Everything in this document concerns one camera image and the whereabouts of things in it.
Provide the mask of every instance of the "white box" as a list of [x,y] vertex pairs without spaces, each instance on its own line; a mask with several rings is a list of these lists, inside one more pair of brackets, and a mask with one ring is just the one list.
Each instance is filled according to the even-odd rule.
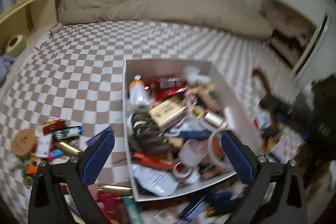
[[211,62],[179,59],[126,59],[124,61],[123,72],[123,119],[125,146],[130,182],[133,189],[134,199],[137,202],[176,198],[178,196],[207,188],[236,174],[236,172],[231,171],[211,178],[207,181],[197,182],[193,185],[179,188],[173,195],[166,197],[159,197],[154,194],[141,194],[138,190],[136,180],[133,176],[131,163],[132,155],[130,154],[127,138],[128,135],[132,134],[132,132],[130,132],[129,128],[127,127],[128,117],[126,106],[128,101],[128,85],[133,81],[135,75],[141,75],[144,82],[154,76],[171,75],[180,77],[182,76],[183,69],[186,66],[195,66],[201,68],[201,74],[209,75],[211,77],[212,82],[215,84],[215,92],[218,95],[217,102],[226,109],[226,119],[229,122],[230,128],[234,131],[239,140],[243,144],[248,145],[257,156],[264,154],[261,148],[262,139],[258,131],[252,126],[251,122],[246,117],[243,106],[237,100],[230,87],[227,85],[221,74]]

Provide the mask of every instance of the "blue gripper pad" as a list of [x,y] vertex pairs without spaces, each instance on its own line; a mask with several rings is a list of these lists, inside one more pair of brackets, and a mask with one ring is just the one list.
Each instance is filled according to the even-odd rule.
[[104,167],[109,155],[114,148],[114,135],[112,132],[108,133],[102,140],[93,155],[89,158],[83,168],[82,183],[85,186],[94,184],[96,179]]
[[240,181],[251,186],[254,181],[253,167],[228,133],[222,134],[221,145]]

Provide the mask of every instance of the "checkered mattress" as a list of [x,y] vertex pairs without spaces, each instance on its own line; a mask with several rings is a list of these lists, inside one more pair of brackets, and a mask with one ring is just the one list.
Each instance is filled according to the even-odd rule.
[[[18,74],[0,104],[0,193],[14,216],[27,223],[28,203],[21,171],[8,168],[15,134],[51,118],[82,125],[85,141],[111,125],[115,148],[97,183],[129,185],[122,119],[125,58],[208,59],[223,75],[249,117],[260,100],[251,87],[251,69],[260,66],[275,94],[294,98],[290,69],[267,44],[223,31],[164,22],[113,21],[64,26],[52,35]],[[65,161],[56,159],[54,163]]]

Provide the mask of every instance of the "brown blanket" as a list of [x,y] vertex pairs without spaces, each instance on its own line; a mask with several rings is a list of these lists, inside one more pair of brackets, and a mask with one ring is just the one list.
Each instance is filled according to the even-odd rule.
[[259,39],[273,31],[265,18],[234,0],[62,0],[58,15],[63,25],[143,19],[207,26]]

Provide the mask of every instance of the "green tape roll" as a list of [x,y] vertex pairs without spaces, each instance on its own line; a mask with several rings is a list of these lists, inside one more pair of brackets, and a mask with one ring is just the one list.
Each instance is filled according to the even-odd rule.
[[22,34],[18,34],[8,40],[6,54],[16,57],[26,48],[26,46],[27,38]]

